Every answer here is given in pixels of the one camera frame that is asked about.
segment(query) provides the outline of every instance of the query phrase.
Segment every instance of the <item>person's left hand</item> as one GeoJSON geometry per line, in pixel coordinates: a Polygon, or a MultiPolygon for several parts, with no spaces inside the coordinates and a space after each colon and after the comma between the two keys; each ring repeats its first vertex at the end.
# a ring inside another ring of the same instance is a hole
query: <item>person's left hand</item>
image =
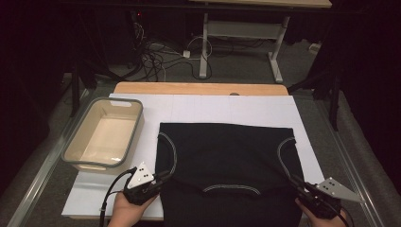
{"type": "Polygon", "coordinates": [[[109,227],[131,227],[138,222],[148,206],[157,198],[149,199],[142,205],[129,203],[122,192],[118,192],[114,199],[113,215],[109,227]]]}

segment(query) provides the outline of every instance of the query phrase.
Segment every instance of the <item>floor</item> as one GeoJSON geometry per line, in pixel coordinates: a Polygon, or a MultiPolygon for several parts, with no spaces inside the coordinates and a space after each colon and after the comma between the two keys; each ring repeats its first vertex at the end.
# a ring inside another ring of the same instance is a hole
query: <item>floor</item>
{"type": "MultiPolygon", "coordinates": [[[[159,81],[181,82],[226,82],[226,83],[274,83],[267,61],[267,50],[272,49],[272,42],[265,41],[259,46],[227,51],[227,46],[214,48],[215,55],[209,59],[212,68],[211,78],[204,81],[196,79],[199,70],[198,61],[178,61],[163,64],[164,68],[158,74],[159,81]]],[[[307,75],[315,55],[307,51],[310,44],[301,42],[294,45],[284,44],[278,56],[278,62],[286,87],[301,81],[307,75]]],[[[164,53],[164,61],[177,58],[177,53],[164,53]]],[[[129,71],[124,65],[111,65],[111,70],[122,75],[129,71]]],[[[130,80],[145,75],[130,77],[130,80]]],[[[88,91],[81,89],[81,101],[96,97],[108,96],[113,91],[115,82],[98,75],[97,88],[88,91]]],[[[339,131],[333,131],[327,121],[327,101],[314,100],[311,91],[300,90],[293,94],[301,118],[304,121],[310,143],[316,152],[325,177],[334,177],[349,188],[357,191],[368,201],[367,204],[357,204],[345,201],[343,205],[352,214],[356,226],[401,226],[398,214],[401,213],[401,200],[395,192],[390,180],[381,165],[375,159],[355,119],[349,111],[346,98],[340,96],[339,131]]],[[[7,226],[12,218],[18,218],[24,213],[30,214],[22,218],[25,226],[97,226],[97,220],[75,220],[61,216],[63,203],[77,172],[62,161],[54,166],[48,166],[52,173],[47,175],[44,188],[38,188],[41,197],[34,200],[27,209],[24,198],[37,177],[38,171],[49,161],[49,154],[60,148],[60,140],[74,118],[70,117],[72,110],[71,93],[68,91],[61,98],[51,118],[51,132],[48,138],[32,153],[29,160],[21,168],[18,176],[0,200],[0,226],[7,226]]]]}

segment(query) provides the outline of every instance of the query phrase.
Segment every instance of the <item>desk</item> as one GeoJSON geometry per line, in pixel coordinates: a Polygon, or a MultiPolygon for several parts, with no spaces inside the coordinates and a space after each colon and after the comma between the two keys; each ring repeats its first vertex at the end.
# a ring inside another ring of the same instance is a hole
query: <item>desk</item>
{"type": "MultiPolygon", "coordinates": [[[[304,8],[330,8],[328,0],[191,0],[194,2],[247,4],[257,6],[304,7],[304,8]]],[[[208,13],[203,18],[202,58],[200,58],[200,78],[205,79],[207,74],[207,38],[211,36],[247,37],[255,39],[275,40],[274,49],[269,52],[269,62],[274,80],[283,82],[277,63],[277,55],[283,42],[288,26],[289,16],[285,16],[282,24],[239,23],[227,21],[210,21],[208,13]]]]}
{"type": "MultiPolygon", "coordinates": [[[[323,181],[322,171],[293,97],[288,96],[282,85],[123,82],[116,86],[111,96],[135,98],[144,105],[145,124],[131,166],[145,162],[150,171],[154,171],[160,122],[285,127],[294,129],[305,180],[311,183],[323,181]],[[232,93],[241,96],[230,96],[232,93]]],[[[80,172],[62,214],[70,218],[97,218],[99,205],[114,178],[80,172]]],[[[122,189],[125,179],[121,179],[114,190],[122,189]]],[[[113,196],[110,196],[108,204],[106,216],[109,217],[113,209],[113,196]]],[[[161,218],[162,204],[160,199],[156,199],[143,219],[161,218]]]]}

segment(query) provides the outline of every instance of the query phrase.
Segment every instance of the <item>black cloth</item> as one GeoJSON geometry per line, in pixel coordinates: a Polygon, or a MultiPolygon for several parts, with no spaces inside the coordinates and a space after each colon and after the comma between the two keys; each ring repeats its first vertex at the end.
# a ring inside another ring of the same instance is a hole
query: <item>black cloth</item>
{"type": "Polygon", "coordinates": [[[160,194],[165,226],[298,226],[278,148],[303,178],[292,129],[161,123],[156,172],[173,171],[160,194]]]}

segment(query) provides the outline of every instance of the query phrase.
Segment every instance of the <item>gray carpet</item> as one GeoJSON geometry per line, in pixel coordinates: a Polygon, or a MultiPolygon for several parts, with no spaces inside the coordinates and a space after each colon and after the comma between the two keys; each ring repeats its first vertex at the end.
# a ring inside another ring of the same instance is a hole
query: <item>gray carpet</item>
{"type": "MultiPolygon", "coordinates": [[[[278,61],[286,86],[305,78],[314,59],[306,51],[307,47],[308,43],[283,47],[278,61]]],[[[274,83],[266,59],[266,49],[269,48],[271,44],[265,43],[256,49],[236,51],[225,58],[212,55],[209,59],[212,77],[204,82],[274,83]]],[[[198,73],[198,64],[192,63],[194,72],[198,73]]],[[[124,67],[114,67],[113,70],[120,73],[127,71],[124,67]]],[[[191,76],[190,71],[188,64],[171,67],[166,70],[166,81],[200,82],[191,76]]],[[[164,75],[161,74],[160,80],[165,80],[164,75]]],[[[114,86],[115,83],[99,76],[98,87],[83,100],[108,96],[114,86]]],[[[353,202],[343,203],[356,226],[401,226],[401,218],[398,216],[401,214],[400,197],[364,139],[344,96],[341,95],[339,103],[339,132],[332,131],[327,124],[327,101],[313,100],[310,91],[298,91],[294,98],[324,177],[333,177],[353,190],[363,189],[362,195],[367,195],[372,200],[373,206],[367,207],[353,202]],[[350,168],[350,161],[354,171],[345,171],[345,166],[350,168]]],[[[57,145],[65,125],[74,120],[69,117],[71,109],[71,95],[67,93],[49,120],[50,135],[34,150],[1,198],[0,226],[7,226],[47,154],[57,145]]],[[[59,160],[26,220],[26,226],[97,226],[97,220],[75,220],[61,216],[76,176],[77,171],[73,167],[59,160]]]]}

